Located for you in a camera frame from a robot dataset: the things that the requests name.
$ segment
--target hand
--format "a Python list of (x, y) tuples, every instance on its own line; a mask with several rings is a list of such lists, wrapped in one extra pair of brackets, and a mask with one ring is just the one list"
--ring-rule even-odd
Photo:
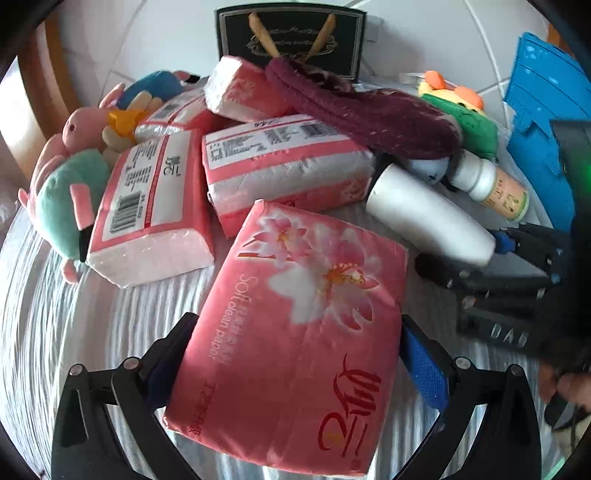
[(565, 374), (556, 380), (554, 369), (540, 364), (538, 390), (546, 403), (556, 392), (565, 400), (584, 407), (591, 412), (591, 374)]

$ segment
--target gold border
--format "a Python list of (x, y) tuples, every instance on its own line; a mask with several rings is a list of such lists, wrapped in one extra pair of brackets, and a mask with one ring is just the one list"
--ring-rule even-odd
[(301, 11), (301, 12), (315, 12), (315, 13), (334, 13), (335, 15), (346, 15), (348, 17), (357, 17), (357, 25), (355, 27), (355, 48), (353, 49), (353, 59), (355, 61), (355, 64), (351, 66), (351, 71), (349, 72), (349, 76), (348, 77), (343, 77), (345, 79), (348, 80), (353, 80), (355, 78), (355, 72), (357, 72), (359, 70), (359, 62), (360, 62), (360, 58), (359, 58), (359, 49), (361, 47), (361, 42), (363, 41), (361, 37), (361, 31), (362, 31), (362, 27), (363, 27), (363, 12), (360, 12), (358, 14), (353, 13), (353, 12), (345, 12), (342, 10), (333, 10), (331, 8), (322, 8), (322, 7), (311, 7), (311, 8), (305, 8), (305, 7), (297, 7), (297, 6), (286, 6), (286, 7), (281, 7), (281, 8), (248, 8), (248, 9), (242, 9), (242, 10), (234, 10), (232, 12), (223, 12), (221, 14), (218, 15), (219, 17), (219, 27), (220, 27), (220, 34), (222, 36), (222, 54), (223, 55), (228, 55), (228, 36), (227, 36), (227, 30), (226, 30), (226, 22), (225, 19), (226, 17), (231, 17), (233, 15), (243, 15), (243, 14), (250, 14), (253, 12), (284, 12), (284, 11)]

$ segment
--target white wall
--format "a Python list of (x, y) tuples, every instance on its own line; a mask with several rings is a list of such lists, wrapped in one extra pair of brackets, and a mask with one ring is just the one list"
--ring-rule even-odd
[[(95, 105), (118, 82), (158, 69), (207, 75), (217, 62), (213, 10), (244, 0), (66, 0), (61, 37), (74, 86)], [(508, 125), (502, 101), (517, 40), (524, 31), (545, 39), (547, 21), (527, 0), (324, 0), (384, 20), (363, 47), (362, 73), (438, 70), (477, 90), (485, 110)]]

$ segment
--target gold rope handle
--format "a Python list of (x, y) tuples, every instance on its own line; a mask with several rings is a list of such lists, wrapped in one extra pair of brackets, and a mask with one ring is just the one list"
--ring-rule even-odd
[(248, 26), (251, 28), (252, 33), (256, 35), (263, 48), (271, 57), (275, 58), (281, 56), (279, 50), (277, 50), (277, 47), (275, 46), (275, 42), (271, 38), (271, 35), (265, 28), (265, 25), (262, 24), (261, 19), (256, 13), (253, 12), (248, 16)]
[(316, 55), (322, 49), (322, 47), (324, 47), (324, 45), (326, 44), (326, 41), (328, 40), (330, 34), (333, 32), (335, 27), (336, 27), (336, 16), (335, 16), (335, 14), (330, 14), (328, 17), (326, 17), (326, 21), (324, 22), (324, 25), (322, 25), (322, 28), (320, 29), (320, 31), (318, 32), (318, 35), (314, 39), (314, 43), (312, 44), (312, 48), (308, 52), (308, 55), (306, 55), (304, 62), (306, 62), (310, 57), (313, 57), (314, 55)]

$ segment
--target white label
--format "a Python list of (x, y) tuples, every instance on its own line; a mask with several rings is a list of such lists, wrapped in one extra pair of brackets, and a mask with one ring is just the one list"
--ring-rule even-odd
[(184, 125), (205, 109), (203, 89), (188, 90), (166, 102), (152, 113), (146, 122), (170, 123), (174, 118), (175, 124)]
[(190, 138), (191, 132), (181, 132), (149, 140), (129, 152), (105, 221), (103, 242), (183, 218)]
[[(283, 118), (283, 123), (277, 120), (256, 122), (248, 125), (250, 129), (241, 126), (244, 131), (219, 140), (209, 141), (211, 137), (208, 135), (206, 148), (210, 170), (286, 148), (349, 140), (346, 135), (318, 120), (289, 122), (289, 118)], [(266, 122), (269, 127), (253, 130)]]

